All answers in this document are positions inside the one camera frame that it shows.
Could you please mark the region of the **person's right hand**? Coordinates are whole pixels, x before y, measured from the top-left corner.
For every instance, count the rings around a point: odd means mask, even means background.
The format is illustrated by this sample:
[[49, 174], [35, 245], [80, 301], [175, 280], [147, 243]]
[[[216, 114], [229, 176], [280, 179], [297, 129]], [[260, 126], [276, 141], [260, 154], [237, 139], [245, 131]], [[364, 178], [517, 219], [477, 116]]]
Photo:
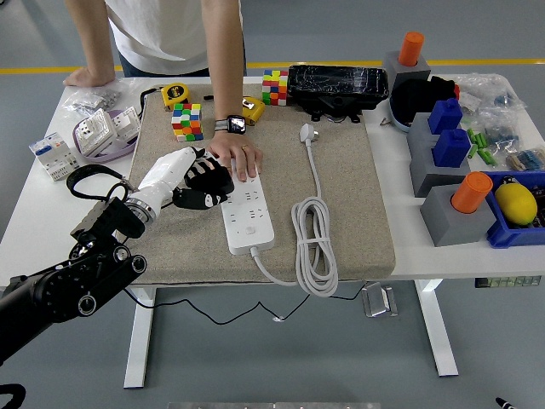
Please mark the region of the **person's right hand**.
[[82, 88], [100, 87], [109, 84], [115, 77], [115, 71], [112, 68], [96, 71], [85, 66], [72, 72], [63, 80], [63, 84]]

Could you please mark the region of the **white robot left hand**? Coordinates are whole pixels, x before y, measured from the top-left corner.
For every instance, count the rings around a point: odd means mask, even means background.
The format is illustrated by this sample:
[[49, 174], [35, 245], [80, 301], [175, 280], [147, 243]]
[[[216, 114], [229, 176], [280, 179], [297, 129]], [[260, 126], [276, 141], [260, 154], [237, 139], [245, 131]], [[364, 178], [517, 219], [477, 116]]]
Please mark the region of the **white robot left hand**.
[[227, 168], [204, 148], [186, 147], [159, 158], [126, 205], [158, 215], [165, 205], [207, 210], [234, 190]]

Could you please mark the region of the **person's left hand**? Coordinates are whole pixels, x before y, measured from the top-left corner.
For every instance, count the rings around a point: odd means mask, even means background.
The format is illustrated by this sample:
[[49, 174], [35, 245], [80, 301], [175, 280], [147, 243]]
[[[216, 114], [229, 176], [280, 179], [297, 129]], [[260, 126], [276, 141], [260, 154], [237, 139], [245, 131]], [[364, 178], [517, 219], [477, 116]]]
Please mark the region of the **person's left hand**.
[[239, 181], [261, 172], [263, 152], [246, 135], [216, 131], [207, 150]]

